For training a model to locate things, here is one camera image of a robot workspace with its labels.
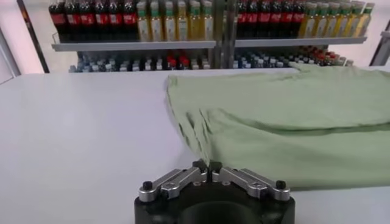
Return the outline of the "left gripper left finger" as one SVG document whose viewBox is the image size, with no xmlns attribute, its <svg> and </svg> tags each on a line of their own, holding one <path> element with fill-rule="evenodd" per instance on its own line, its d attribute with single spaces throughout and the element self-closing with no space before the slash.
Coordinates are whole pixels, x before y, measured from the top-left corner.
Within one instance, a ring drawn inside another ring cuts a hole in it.
<svg viewBox="0 0 390 224">
<path fill-rule="evenodd" d="M 138 190 L 138 199 L 149 203 L 158 197 L 168 200 L 177 198 L 187 185 L 206 182 L 207 176 L 207 165 L 198 160 L 188 169 L 173 169 L 155 181 L 144 181 Z"/>
</svg>

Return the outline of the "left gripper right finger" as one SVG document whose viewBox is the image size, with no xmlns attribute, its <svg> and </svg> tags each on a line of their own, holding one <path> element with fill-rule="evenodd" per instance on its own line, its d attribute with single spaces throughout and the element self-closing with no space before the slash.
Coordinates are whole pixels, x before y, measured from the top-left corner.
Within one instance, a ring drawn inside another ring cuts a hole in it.
<svg viewBox="0 0 390 224">
<path fill-rule="evenodd" d="M 233 169 L 216 161 L 210 163 L 209 170 L 213 182 L 233 183 L 243 189 L 250 197 L 260 200 L 270 196 L 277 201 L 290 199 L 290 188 L 283 180 L 272 181 L 249 169 Z"/>
</svg>

